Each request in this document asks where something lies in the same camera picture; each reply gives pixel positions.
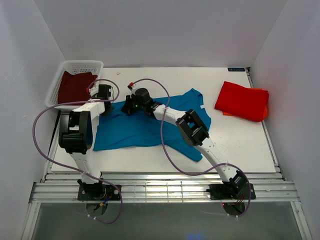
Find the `laundry basket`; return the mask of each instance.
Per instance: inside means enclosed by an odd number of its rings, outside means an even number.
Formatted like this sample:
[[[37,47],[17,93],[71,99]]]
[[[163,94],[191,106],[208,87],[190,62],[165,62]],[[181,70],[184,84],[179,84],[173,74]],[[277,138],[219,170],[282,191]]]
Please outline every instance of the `laundry basket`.
[[[68,60],[63,62],[60,65],[58,71],[56,72],[54,81],[52,82],[49,88],[49,91],[45,99],[45,105],[47,107],[51,107],[53,105],[58,104],[58,92],[65,71],[69,72],[72,75],[91,72],[92,74],[98,76],[97,79],[100,79],[101,70],[103,67],[104,63],[102,61],[95,60]],[[63,111],[70,111],[78,107],[79,106],[65,105],[58,106],[56,108]]]

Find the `white enclosure wall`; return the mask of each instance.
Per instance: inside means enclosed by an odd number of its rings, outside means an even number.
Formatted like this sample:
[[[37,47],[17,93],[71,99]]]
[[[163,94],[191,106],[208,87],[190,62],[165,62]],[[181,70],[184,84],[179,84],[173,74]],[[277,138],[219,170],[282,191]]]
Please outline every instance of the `white enclosure wall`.
[[[33,182],[45,169],[32,141],[35,116],[64,57],[33,0],[0,0],[0,239],[20,239]],[[56,116],[37,136],[48,152]]]
[[[35,0],[67,60],[251,66],[287,0]]]
[[[314,239],[320,239],[319,68],[320,2],[288,0],[252,66],[252,81],[269,90],[270,137]]]

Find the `folded red shirt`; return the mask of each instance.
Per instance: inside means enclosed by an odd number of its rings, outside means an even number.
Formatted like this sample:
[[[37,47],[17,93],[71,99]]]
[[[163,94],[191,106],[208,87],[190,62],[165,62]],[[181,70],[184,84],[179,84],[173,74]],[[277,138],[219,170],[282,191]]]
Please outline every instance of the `folded red shirt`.
[[[58,104],[89,100],[90,95],[87,92],[87,87],[96,78],[97,75],[93,75],[91,72],[72,75],[65,71],[58,92]]]
[[[268,99],[269,93],[266,90],[252,91],[225,81],[214,108],[253,122],[261,122]]]

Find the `blue shirt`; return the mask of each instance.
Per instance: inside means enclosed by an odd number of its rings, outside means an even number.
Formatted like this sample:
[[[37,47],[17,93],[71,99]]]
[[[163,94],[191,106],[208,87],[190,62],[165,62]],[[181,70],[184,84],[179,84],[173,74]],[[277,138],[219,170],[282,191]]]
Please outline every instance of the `blue shirt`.
[[[166,104],[167,97],[155,98],[154,101]],[[133,115],[121,112],[124,101],[113,103],[114,110],[108,116],[100,116],[95,137],[94,151],[111,150],[125,147],[151,147],[161,144],[161,121],[147,116],[142,110]],[[209,129],[211,118],[206,110],[203,96],[195,89],[183,95],[171,96],[169,107],[179,111],[195,110]],[[201,153],[183,140],[176,125],[165,122],[163,125],[164,143],[184,154],[193,161],[200,161]]]

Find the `white board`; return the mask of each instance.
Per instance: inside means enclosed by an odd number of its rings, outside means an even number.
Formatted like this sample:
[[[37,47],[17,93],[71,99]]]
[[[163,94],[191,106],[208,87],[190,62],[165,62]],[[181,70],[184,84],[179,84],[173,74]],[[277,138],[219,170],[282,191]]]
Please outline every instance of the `white board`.
[[[228,72],[227,68],[104,68],[102,78],[113,80],[120,88],[117,102],[124,101],[129,90],[127,85],[142,78],[160,81],[171,96],[182,95],[194,88],[203,94],[204,107],[211,117],[209,134],[215,146],[229,163],[247,173],[273,173],[274,163],[262,124],[234,116],[224,116],[214,106],[224,81],[250,87],[245,72]],[[164,90],[154,82],[139,83],[147,88],[152,98],[165,97]],[[174,162],[184,171],[202,172],[211,167],[203,157],[194,162],[167,146]],[[162,146],[128,147],[93,152],[93,157],[102,172],[126,173],[176,173],[166,158]],[[76,167],[74,160],[64,149],[57,147],[55,161]],[[53,172],[70,171],[53,165]]]

